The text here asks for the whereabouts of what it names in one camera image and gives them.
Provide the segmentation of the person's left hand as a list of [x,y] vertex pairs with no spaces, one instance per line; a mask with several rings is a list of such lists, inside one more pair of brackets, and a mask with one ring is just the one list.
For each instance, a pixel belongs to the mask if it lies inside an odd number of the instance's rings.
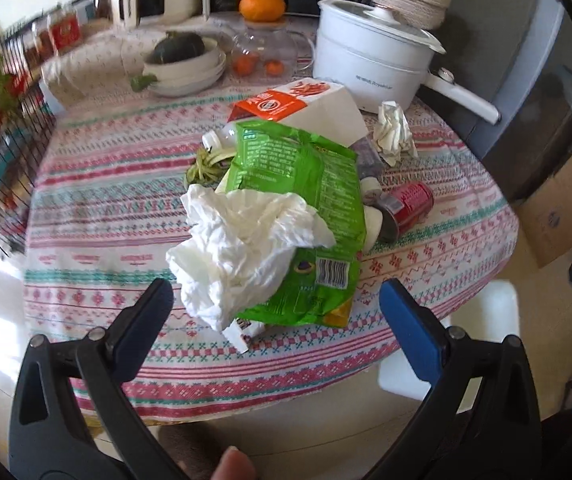
[[252,460],[236,446],[230,446],[223,453],[211,480],[255,480],[257,470]]

